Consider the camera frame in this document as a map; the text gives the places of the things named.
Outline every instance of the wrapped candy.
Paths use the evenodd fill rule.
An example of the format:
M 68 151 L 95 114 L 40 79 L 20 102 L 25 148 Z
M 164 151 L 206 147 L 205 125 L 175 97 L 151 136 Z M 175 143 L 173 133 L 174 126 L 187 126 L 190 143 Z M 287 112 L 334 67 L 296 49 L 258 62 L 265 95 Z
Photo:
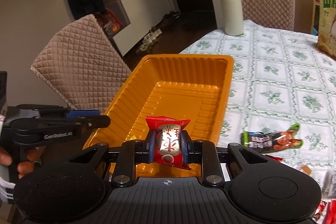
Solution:
M 300 124 L 295 123 L 287 131 L 267 134 L 243 131 L 241 144 L 260 153 L 280 151 L 287 148 L 300 148 L 303 145 L 303 140 L 294 138 L 299 129 Z
M 334 224 L 336 222 L 336 200 L 328 203 L 327 213 L 324 217 L 323 224 Z
M 181 130 L 190 120 L 176 120 L 164 116 L 146 117 L 150 130 L 156 132 L 154 162 L 188 169 L 189 165 L 184 162 L 181 151 Z
M 315 214 L 313 216 L 313 219 L 315 221 L 317 221 L 317 220 L 320 219 L 320 217 L 322 215 L 322 212 L 323 212 L 324 208 L 326 207 L 326 205 L 327 205 L 327 202 L 321 200 L 320 205 L 317 207 L 316 212 L 315 212 Z
M 272 156 L 272 155 L 265 155 L 266 157 L 269 157 L 273 160 L 276 160 L 277 162 L 282 162 L 283 158 Z

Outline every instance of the orange plastic tray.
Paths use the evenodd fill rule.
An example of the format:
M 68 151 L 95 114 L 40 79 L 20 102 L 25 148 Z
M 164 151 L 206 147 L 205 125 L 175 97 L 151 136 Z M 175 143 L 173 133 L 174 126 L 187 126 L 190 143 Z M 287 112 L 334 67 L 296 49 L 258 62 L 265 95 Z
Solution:
M 217 143 L 231 84 L 234 60 L 226 55 L 147 55 L 137 65 L 105 114 L 108 128 L 93 132 L 83 148 L 99 142 L 110 147 L 145 139 L 146 116 L 190 119 L 186 130 L 193 140 Z M 157 163 L 140 164 L 143 177 L 199 176 L 200 166 L 183 170 Z

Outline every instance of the black circular pad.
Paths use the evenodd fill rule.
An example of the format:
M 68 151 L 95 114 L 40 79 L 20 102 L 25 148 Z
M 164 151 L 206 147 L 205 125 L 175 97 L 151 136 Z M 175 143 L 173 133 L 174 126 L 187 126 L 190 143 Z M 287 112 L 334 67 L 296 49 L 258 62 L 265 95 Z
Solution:
M 273 177 L 260 181 L 259 190 L 269 198 L 287 199 L 297 193 L 297 186 L 290 179 Z
M 37 222 L 68 222 L 94 210 L 105 196 L 105 184 L 93 169 L 77 163 L 42 168 L 16 184 L 14 201 Z
M 77 189 L 77 182 L 70 177 L 55 176 L 42 180 L 37 186 L 38 192 L 46 198 L 63 198 Z
M 230 184 L 231 200 L 261 222 L 299 222 L 310 218 L 321 200 L 319 185 L 284 164 L 245 164 Z

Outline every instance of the food package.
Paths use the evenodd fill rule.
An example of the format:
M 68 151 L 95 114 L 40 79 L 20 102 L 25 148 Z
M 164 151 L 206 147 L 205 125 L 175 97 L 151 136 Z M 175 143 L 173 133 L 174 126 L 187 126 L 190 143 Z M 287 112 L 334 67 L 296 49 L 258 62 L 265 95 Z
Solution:
M 317 48 L 330 57 L 336 58 L 336 0 L 320 0 Z
M 190 170 L 181 150 L 181 130 L 190 120 L 176 120 L 164 116 L 146 117 L 150 130 L 155 133 L 153 162 Z
M 300 148 L 303 145 L 302 139 L 295 139 L 300 124 L 293 124 L 286 131 L 277 131 L 264 134 L 262 132 L 243 131 L 241 144 L 256 152 L 275 152 L 287 148 Z
M 327 202 L 321 200 L 320 205 L 317 207 L 316 212 L 313 216 L 313 219 L 315 221 L 318 221 L 320 219 L 320 217 L 322 215 L 322 212 L 323 212 L 324 208 L 326 207 L 326 205 L 327 205 Z
M 327 213 L 324 217 L 323 224 L 334 224 L 336 222 L 336 200 L 328 203 Z
M 119 30 L 123 28 L 120 20 L 109 8 L 106 8 L 103 13 L 94 14 L 94 16 L 100 27 L 106 31 L 108 36 L 118 33 Z
M 272 156 L 272 155 L 265 155 L 266 157 L 269 157 L 273 160 L 276 160 L 277 162 L 282 162 L 283 158 L 281 157 L 275 157 L 275 156 Z

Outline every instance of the metal screw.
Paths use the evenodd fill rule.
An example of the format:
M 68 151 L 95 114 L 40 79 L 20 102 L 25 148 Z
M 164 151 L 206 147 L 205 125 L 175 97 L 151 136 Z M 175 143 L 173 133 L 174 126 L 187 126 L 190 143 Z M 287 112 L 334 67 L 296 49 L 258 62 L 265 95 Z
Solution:
M 217 175 L 210 175 L 210 176 L 207 176 L 205 180 L 209 183 L 217 184 L 217 183 L 220 183 L 223 179 Z
M 125 175 L 119 175 L 119 176 L 116 176 L 114 178 L 114 181 L 116 183 L 127 183 L 129 182 L 131 179 L 129 178 L 129 176 L 125 176 Z

